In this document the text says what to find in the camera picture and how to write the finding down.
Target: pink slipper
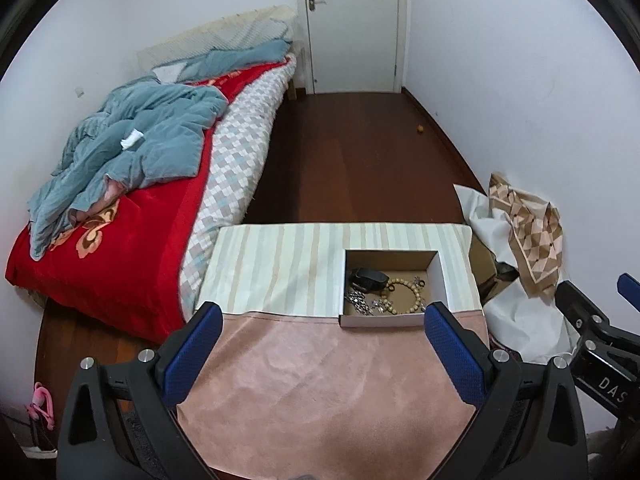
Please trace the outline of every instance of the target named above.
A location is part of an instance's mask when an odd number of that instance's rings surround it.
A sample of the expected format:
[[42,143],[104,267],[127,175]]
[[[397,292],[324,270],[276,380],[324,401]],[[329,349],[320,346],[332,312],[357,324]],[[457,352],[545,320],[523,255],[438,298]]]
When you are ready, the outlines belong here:
[[53,400],[51,399],[51,394],[49,391],[42,386],[40,383],[35,383],[33,387],[33,399],[31,399],[31,404],[26,406],[27,413],[33,420],[38,420],[40,415],[43,416],[44,420],[47,421],[47,429],[52,431],[55,427],[55,422],[53,418]]

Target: white door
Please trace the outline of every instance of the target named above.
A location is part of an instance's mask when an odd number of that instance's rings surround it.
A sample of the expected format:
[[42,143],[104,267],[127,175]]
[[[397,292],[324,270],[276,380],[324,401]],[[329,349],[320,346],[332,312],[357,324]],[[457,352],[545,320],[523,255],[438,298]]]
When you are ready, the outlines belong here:
[[306,0],[316,93],[393,92],[398,0]]

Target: door handle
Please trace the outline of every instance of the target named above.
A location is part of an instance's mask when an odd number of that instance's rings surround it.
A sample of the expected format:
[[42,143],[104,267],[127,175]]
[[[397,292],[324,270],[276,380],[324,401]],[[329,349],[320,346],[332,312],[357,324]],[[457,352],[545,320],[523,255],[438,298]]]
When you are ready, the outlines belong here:
[[316,10],[316,6],[320,4],[326,4],[326,0],[308,0],[309,2],[309,10],[314,12]]

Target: door frame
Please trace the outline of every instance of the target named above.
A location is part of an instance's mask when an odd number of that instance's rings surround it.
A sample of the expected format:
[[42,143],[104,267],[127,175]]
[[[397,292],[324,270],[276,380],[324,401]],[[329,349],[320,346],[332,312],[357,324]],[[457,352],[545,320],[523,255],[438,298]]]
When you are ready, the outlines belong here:
[[[309,35],[308,8],[306,0],[298,1],[298,33],[296,39],[300,42],[302,50],[302,65],[305,76],[305,89],[307,94],[315,94],[311,37]],[[394,92],[399,94],[404,81],[404,56],[406,52],[408,0],[398,0],[398,44],[396,45],[396,77],[394,78]]]

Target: striped tablecloth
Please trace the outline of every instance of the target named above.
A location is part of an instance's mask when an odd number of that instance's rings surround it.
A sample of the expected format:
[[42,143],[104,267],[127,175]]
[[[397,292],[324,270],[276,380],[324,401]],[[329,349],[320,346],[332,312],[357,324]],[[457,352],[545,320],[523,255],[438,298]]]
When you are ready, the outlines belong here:
[[284,224],[220,229],[197,305],[226,314],[338,317],[344,250],[438,251],[452,312],[481,310],[468,259],[472,231],[456,224]]

